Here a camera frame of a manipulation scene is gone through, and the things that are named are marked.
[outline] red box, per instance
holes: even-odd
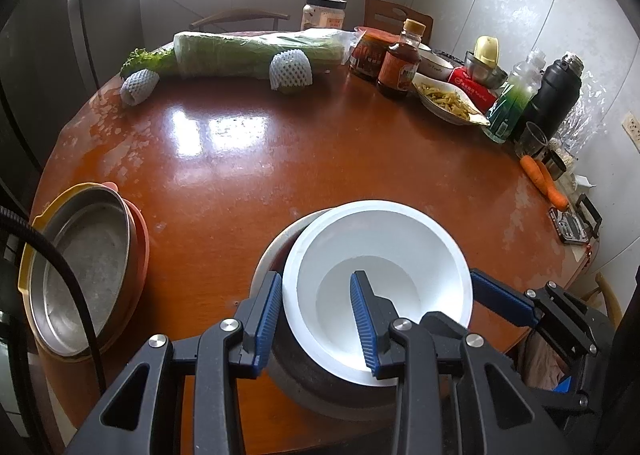
[[[473,101],[476,108],[483,114],[485,114],[489,108],[494,105],[496,99],[498,99],[488,88],[471,79],[466,73],[465,67],[454,69],[449,78],[449,83],[456,85],[469,96],[469,99]]]

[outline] chair backrest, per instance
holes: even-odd
[[[397,20],[400,24],[386,21],[380,17]],[[374,29],[385,30],[391,34],[400,34],[404,20],[411,18],[419,21],[426,29],[422,35],[422,43],[429,44],[431,39],[431,29],[433,28],[433,18],[422,14],[416,10],[400,5],[399,3],[385,2],[383,0],[365,0],[364,2],[364,25]]]
[[[211,16],[207,16],[206,18],[202,18],[201,20],[194,21],[193,23],[189,24],[189,29],[201,32],[202,28],[208,24],[224,23],[226,21],[257,20],[265,18],[273,19],[273,30],[278,30],[278,22],[280,20],[290,19],[291,15],[250,8],[230,9],[212,14]]]

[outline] blue gripper pad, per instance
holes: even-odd
[[[380,369],[376,332],[373,328],[373,322],[371,321],[364,294],[362,293],[358,278],[355,274],[351,275],[349,292],[351,296],[351,308],[353,309],[353,316],[356,320],[364,360],[375,376]]]
[[[471,269],[470,275],[474,300],[478,303],[516,327],[535,328],[538,325],[535,307],[528,298],[479,269]]]
[[[264,310],[258,324],[258,331],[255,335],[255,357],[252,364],[255,377],[267,366],[269,361],[269,353],[271,352],[271,343],[278,322],[278,314],[282,305],[282,277],[276,274],[271,283],[267,301],[264,304]]]

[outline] bottle cap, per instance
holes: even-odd
[[[564,56],[562,56],[562,61],[569,65],[569,68],[575,73],[576,76],[580,77],[582,75],[584,64],[577,54],[567,51],[564,53]]]
[[[404,30],[407,32],[411,32],[412,34],[417,34],[418,36],[422,36],[424,34],[424,30],[426,27],[421,24],[419,21],[415,21],[407,18],[404,20]]]
[[[529,53],[527,61],[536,67],[536,69],[542,70],[546,65],[545,57],[545,53],[536,47]]]

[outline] electrical outlet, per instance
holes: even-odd
[[[636,149],[640,151],[640,122],[638,122],[636,116],[631,112],[627,112],[622,120],[622,128],[625,129],[626,135],[631,137]]]

